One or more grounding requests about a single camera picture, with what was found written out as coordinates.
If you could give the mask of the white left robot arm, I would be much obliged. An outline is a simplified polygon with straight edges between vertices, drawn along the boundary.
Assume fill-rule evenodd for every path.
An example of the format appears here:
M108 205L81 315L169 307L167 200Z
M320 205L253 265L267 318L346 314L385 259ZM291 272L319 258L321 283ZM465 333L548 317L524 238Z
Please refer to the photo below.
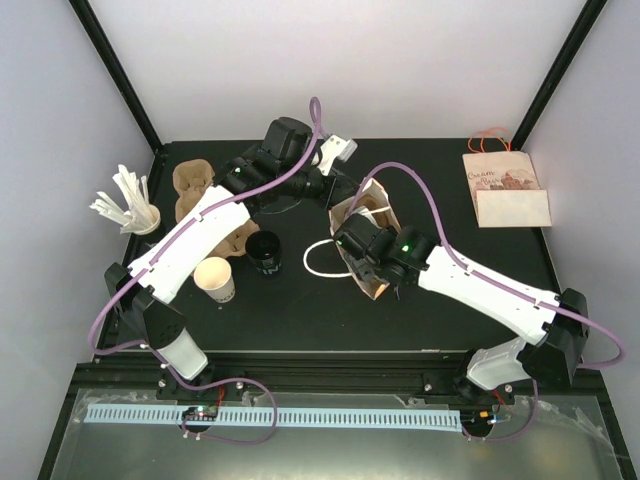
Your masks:
M191 398L207 397L215 376L172 301L216 247L280 196L317 200L325 208L353 196L353 182L334 164L356 148L352 139L326 134L317 114L310 125L289 117L272 121L262 141L217 170L195 206L155 246L128 266L109 267L111 298L98 318L116 311L137 333L125 348L146 345Z

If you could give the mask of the stack of black cup lids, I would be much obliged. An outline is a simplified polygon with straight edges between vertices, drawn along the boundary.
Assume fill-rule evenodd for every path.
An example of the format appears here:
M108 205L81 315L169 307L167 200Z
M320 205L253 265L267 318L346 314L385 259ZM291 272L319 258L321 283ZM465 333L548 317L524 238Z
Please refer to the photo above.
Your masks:
M266 230L252 233L245 243L246 255L263 276L272 278L281 270L282 245L279 237Z

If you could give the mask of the brown pulp cup carrier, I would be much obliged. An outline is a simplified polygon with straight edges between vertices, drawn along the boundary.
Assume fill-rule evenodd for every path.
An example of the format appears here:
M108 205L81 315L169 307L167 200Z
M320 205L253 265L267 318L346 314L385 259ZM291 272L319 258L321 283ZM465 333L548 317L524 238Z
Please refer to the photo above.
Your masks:
M246 241L250 235L260 230L253 220L248 220L227 235L209 254L210 257L241 257L246 254Z

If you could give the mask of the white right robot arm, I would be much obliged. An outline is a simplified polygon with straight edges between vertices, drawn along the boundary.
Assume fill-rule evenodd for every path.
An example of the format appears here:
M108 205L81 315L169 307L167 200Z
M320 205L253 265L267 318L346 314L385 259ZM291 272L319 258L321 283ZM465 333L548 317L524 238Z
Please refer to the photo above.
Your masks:
M588 327L575 318L587 313L582 293L525 285L447 251L413 227L382 228L359 213L349 216L332 239L356 279L414 283L515 333L498 346L466 353L454 378L461 400L476 403L499 386L526 379L560 389L572 385L589 336Z

